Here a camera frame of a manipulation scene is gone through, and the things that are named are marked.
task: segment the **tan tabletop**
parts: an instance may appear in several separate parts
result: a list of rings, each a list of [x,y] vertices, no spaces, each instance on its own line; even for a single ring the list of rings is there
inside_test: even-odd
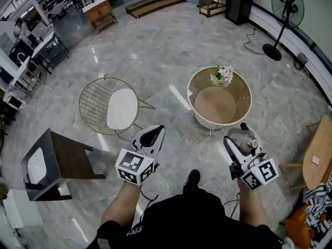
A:
[[[311,161],[313,155],[320,159],[319,165]],[[314,190],[321,183],[331,158],[332,121],[324,115],[303,159],[303,177],[310,190]]]

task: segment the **fan base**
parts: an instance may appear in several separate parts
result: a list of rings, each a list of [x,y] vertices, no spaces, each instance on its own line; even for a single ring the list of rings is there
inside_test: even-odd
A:
[[[264,44],[263,51],[269,58],[274,59],[276,61],[281,60],[281,53],[279,52],[278,49],[274,48],[273,45]]]

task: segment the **person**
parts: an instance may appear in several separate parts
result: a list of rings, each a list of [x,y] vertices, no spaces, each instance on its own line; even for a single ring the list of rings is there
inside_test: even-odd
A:
[[[221,247],[294,248],[289,238],[280,239],[268,227],[259,193],[238,180],[240,220],[225,216],[218,197],[198,188],[200,172],[190,172],[183,194],[148,207],[131,229],[141,188],[124,182],[104,212],[96,238],[87,249]]]
[[[19,18],[16,21],[16,26],[19,27],[19,29],[21,30],[19,34],[21,39],[27,38],[34,48],[36,48],[39,45],[36,37],[29,31],[26,22],[22,21]]]

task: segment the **white seat cushion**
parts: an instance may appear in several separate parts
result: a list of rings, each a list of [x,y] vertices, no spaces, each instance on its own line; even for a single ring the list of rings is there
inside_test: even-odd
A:
[[[43,150],[38,148],[27,161],[27,173],[32,184],[38,184],[46,176],[46,165]]]
[[[131,89],[120,89],[109,98],[107,126],[112,129],[125,129],[133,124],[139,103]]]

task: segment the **wooden chair leg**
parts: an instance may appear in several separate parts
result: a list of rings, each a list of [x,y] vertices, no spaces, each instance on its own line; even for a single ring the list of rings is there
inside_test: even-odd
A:
[[[313,124],[309,124],[309,125],[307,125],[306,127],[308,128],[308,130],[309,130],[310,132],[312,132],[312,130],[310,130],[310,128],[311,128],[311,127],[314,127],[314,126],[318,126],[319,123],[320,123],[320,122],[313,123]]]
[[[279,168],[302,168],[303,163],[292,163],[279,165]]]
[[[301,185],[301,186],[295,186],[295,187],[292,187],[291,190],[297,190],[297,189],[303,189],[303,188],[306,188],[306,185]]]

